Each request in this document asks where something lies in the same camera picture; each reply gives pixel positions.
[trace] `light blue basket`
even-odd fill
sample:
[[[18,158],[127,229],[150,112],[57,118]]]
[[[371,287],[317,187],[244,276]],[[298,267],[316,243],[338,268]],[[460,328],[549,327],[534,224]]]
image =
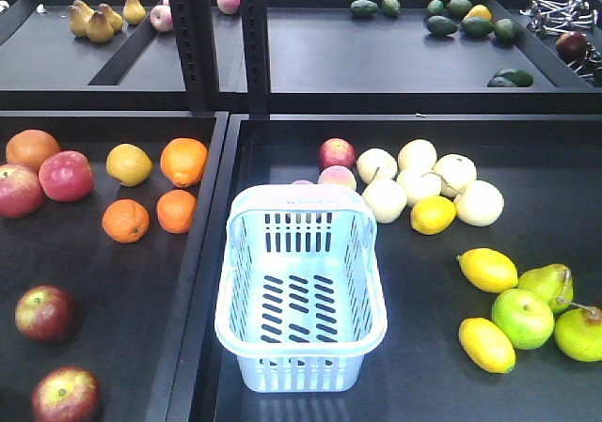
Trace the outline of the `light blue basket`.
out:
[[[382,341],[376,222],[341,185],[259,185],[230,208],[215,332],[258,392],[344,391]]]

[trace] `avocado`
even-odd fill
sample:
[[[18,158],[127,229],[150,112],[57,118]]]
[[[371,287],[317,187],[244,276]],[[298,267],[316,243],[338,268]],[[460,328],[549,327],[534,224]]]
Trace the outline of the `avocado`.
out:
[[[493,77],[503,77],[515,83],[516,86],[532,86],[533,76],[531,73],[518,68],[506,68],[496,72]]]
[[[445,37],[456,32],[458,24],[445,16],[433,15],[426,20],[426,28],[436,37]]]
[[[493,32],[493,23],[480,16],[471,16],[462,20],[462,30],[469,37],[481,39]]]
[[[402,11],[402,5],[398,0],[383,0],[381,9],[386,16],[397,18]]]
[[[473,7],[469,0],[450,0],[447,5],[448,12],[453,18],[464,18]]]
[[[349,9],[356,18],[370,18],[378,11],[378,4],[371,0],[356,0],[351,3]]]
[[[515,20],[502,18],[493,24],[493,33],[501,44],[511,44],[520,32]]]
[[[489,79],[489,82],[487,83],[487,86],[517,86],[514,82],[512,82],[510,79],[506,79],[505,77],[492,77],[491,79]]]
[[[426,6],[426,11],[429,16],[442,15],[445,11],[445,4],[443,4],[443,1],[441,0],[432,0],[429,2],[429,5]]]

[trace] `lemon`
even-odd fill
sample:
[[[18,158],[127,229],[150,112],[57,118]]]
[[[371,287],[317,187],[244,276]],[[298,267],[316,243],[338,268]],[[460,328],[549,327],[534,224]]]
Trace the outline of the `lemon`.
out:
[[[476,6],[471,8],[470,11],[467,13],[467,15],[464,18],[466,19],[471,16],[478,16],[487,21],[493,20],[493,15],[491,14],[491,11],[489,11],[489,8],[487,8],[486,6],[484,6],[482,4],[477,4]]]
[[[136,145],[122,143],[106,156],[106,173],[126,187],[144,181],[151,170],[151,158]]]
[[[510,258],[491,248],[473,248],[458,256],[462,273],[476,288],[502,293],[518,284],[518,271]]]
[[[510,339],[488,319],[472,317],[460,323],[458,338],[470,359],[490,373],[508,373],[516,363]]]
[[[410,223],[420,234],[433,235],[448,227],[455,218],[455,205],[445,196],[421,199],[410,212]]]

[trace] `red apple on shelf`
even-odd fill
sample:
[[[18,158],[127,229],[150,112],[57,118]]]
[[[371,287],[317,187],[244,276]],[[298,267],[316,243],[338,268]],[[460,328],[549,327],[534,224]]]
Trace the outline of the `red apple on shelf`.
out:
[[[38,383],[31,406],[36,422],[92,422],[101,406],[101,387],[88,370],[59,367]]]
[[[25,337],[47,344],[69,340],[77,329],[77,304],[66,290],[42,285],[24,293],[15,307],[15,324]]]
[[[320,169],[332,165],[342,165],[351,168],[356,162],[356,149],[347,140],[333,137],[320,146]]]
[[[589,41],[583,32],[574,30],[561,34],[556,40],[558,57],[569,63],[580,60],[587,54]]]
[[[44,193],[55,201],[77,201],[94,190],[92,168],[79,151],[53,154],[42,163],[38,176]]]
[[[44,202],[38,174],[23,165],[0,165],[0,216],[18,218]]]
[[[150,11],[150,23],[158,32],[171,32],[173,30],[173,18],[169,5],[154,6]]]

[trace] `black tray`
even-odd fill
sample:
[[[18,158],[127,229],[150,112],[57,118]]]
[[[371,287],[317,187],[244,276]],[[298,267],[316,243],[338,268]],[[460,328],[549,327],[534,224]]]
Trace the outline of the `black tray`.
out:
[[[520,272],[563,262],[574,271],[576,301],[602,305],[600,121],[272,116],[265,122],[231,117],[207,248],[201,253],[205,273],[196,283],[193,302],[205,308],[207,320],[203,329],[187,330],[182,344],[190,358],[202,348],[203,359],[196,383],[190,373],[176,377],[181,387],[174,399],[194,390],[198,420],[220,422],[590,420],[600,410],[602,365],[569,359],[552,339],[536,351],[518,351],[509,375],[488,374],[470,361],[458,342],[458,326],[467,317],[488,317],[495,295],[470,285],[455,257],[488,246],[512,258]],[[376,255],[389,326],[382,344],[366,354],[356,385],[343,393],[254,393],[243,384],[234,355],[215,339],[214,299],[200,290],[215,291],[229,201],[255,184],[316,181],[318,148],[330,136],[348,139],[358,153],[379,147],[394,155],[405,142],[428,138],[439,156],[456,152],[471,158],[479,178],[500,188],[506,206],[490,227],[455,220],[435,236],[411,229],[408,208],[394,223],[379,225]],[[174,418],[168,420],[178,420],[176,407],[171,410]]]
[[[129,117],[3,114],[1,119],[2,148],[22,129],[44,129],[62,148],[84,152],[95,175],[94,192],[81,201],[47,200],[23,218],[0,220],[2,419],[32,420],[30,395],[36,383],[52,369],[74,364],[99,378],[103,406],[95,420],[163,420],[227,117],[140,112]],[[198,196],[198,209],[187,235],[169,234],[156,220],[157,199],[173,188],[158,159],[165,144],[177,136],[192,136],[210,149],[202,183],[189,189]],[[133,188],[120,186],[104,169],[108,151],[123,142],[139,145],[154,163],[149,178]],[[139,201],[150,213],[149,232],[136,243],[116,243],[101,228],[104,209],[124,197]],[[64,287],[80,306],[81,329],[64,345],[38,344],[16,330],[14,306],[27,289],[39,284]]]

